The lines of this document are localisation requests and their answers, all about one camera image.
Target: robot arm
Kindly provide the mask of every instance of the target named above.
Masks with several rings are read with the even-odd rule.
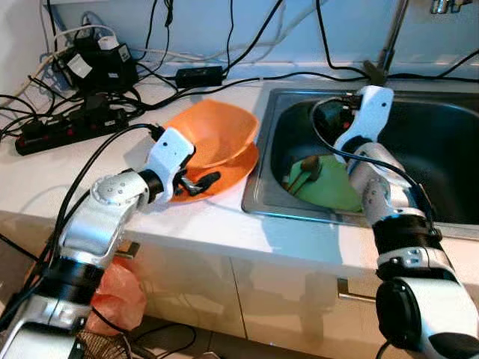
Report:
[[[214,173],[196,184],[188,181],[185,166],[194,152],[194,146],[170,128],[153,146],[144,170],[94,183],[59,237],[58,256],[8,326],[0,359],[83,358],[85,348],[75,334],[86,324],[91,299],[121,243],[124,225],[148,203],[168,202],[178,185],[196,195],[219,178]]]
[[[338,137],[335,149],[347,148],[404,171],[376,142],[388,119],[392,91],[367,86],[359,95],[354,122]],[[377,275],[383,283],[376,309],[381,333],[416,358],[479,358],[477,309],[457,279],[440,244],[440,232],[425,215],[415,189],[395,172],[369,162],[350,159],[347,170],[379,252]]]

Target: cabinet handle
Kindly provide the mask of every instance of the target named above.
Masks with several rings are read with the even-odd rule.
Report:
[[[338,297],[339,299],[348,299],[351,301],[363,301],[365,303],[376,303],[376,298],[350,293],[350,287],[347,279],[338,278]]]
[[[129,247],[128,247],[127,251],[116,251],[115,256],[118,256],[118,257],[121,257],[121,258],[127,258],[128,260],[132,260],[133,258],[135,258],[139,249],[140,249],[140,244],[139,243],[131,242],[129,244]]]

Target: countertop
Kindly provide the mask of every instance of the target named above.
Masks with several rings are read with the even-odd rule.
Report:
[[[273,88],[354,90],[362,85],[298,79],[255,82],[207,96],[181,99],[163,109],[146,113],[133,123],[165,123],[204,98],[238,105],[261,120],[269,91]],[[479,92],[477,84],[455,82],[393,82],[391,87],[398,90]],[[155,102],[171,93],[167,87],[153,82],[139,85],[138,90],[145,102]],[[35,221],[51,226],[71,182],[105,138],[25,157],[15,153],[12,139],[3,141],[0,144],[0,230],[10,226],[7,223],[12,219],[19,223]],[[119,138],[89,171],[77,197],[98,177],[116,174],[125,168],[141,168],[152,146],[144,130]],[[181,205],[153,203],[128,223],[126,237],[137,242],[232,257],[315,266],[337,275],[373,273],[376,269],[377,251],[370,229],[249,215],[241,210],[244,188],[245,179],[209,200]],[[475,268],[479,241],[444,238],[442,244],[460,279],[469,286],[479,287],[479,271]]]

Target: orange plastic bag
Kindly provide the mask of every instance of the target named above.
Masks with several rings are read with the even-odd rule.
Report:
[[[140,325],[146,303],[140,283],[128,262],[115,258],[105,270],[91,305],[111,323],[131,331]],[[86,329],[104,335],[118,334],[93,312],[88,317]]]

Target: sink basin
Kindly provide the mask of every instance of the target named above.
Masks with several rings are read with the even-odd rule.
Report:
[[[291,156],[328,154],[314,136],[308,109],[347,92],[354,90],[271,92],[257,142],[261,158],[243,197],[246,212],[367,226],[361,213],[299,200],[280,184]],[[472,228],[479,234],[479,94],[395,92],[379,142],[426,188],[439,226]]]

